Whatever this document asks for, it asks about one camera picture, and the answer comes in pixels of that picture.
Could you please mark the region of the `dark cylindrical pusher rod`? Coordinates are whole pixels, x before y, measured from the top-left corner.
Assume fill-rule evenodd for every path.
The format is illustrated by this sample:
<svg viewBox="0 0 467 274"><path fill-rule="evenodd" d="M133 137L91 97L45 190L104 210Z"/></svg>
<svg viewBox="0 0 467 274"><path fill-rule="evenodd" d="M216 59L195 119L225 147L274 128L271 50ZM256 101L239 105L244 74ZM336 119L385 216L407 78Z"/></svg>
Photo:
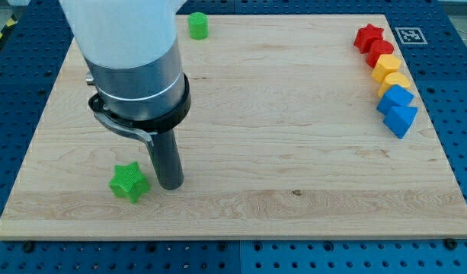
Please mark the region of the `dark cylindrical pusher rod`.
<svg viewBox="0 0 467 274"><path fill-rule="evenodd" d="M146 145L160 186L165 190L176 190L183 184L184 174L174 130L149 137Z"/></svg>

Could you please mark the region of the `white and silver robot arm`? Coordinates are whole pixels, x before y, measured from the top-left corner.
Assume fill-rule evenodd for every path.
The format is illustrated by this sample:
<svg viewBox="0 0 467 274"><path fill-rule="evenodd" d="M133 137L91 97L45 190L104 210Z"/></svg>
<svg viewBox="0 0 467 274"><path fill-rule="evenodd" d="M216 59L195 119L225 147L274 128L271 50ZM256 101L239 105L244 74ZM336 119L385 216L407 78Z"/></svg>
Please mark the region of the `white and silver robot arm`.
<svg viewBox="0 0 467 274"><path fill-rule="evenodd" d="M182 1L60 0L97 90L88 102L104 127L143 142L162 188L184 182L174 128L187 116L175 15Z"/></svg>

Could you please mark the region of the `black clamp ring flange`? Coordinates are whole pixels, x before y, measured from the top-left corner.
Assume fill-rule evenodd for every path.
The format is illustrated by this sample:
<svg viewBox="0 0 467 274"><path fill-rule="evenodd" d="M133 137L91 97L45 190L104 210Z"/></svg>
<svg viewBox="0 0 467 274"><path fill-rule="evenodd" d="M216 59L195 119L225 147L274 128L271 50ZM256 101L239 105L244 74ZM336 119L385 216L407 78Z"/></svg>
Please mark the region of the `black clamp ring flange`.
<svg viewBox="0 0 467 274"><path fill-rule="evenodd" d="M106 129L122 137L134 139L153 147L152 138L171 131L183 121L190 110L190 84L185 74L182 77L185 87L181 100L167 113L153 119L135 121L119 117L105 109L105 103L99 94L91 97L88 100L88 105L93 111L94 118Z"/></svg>

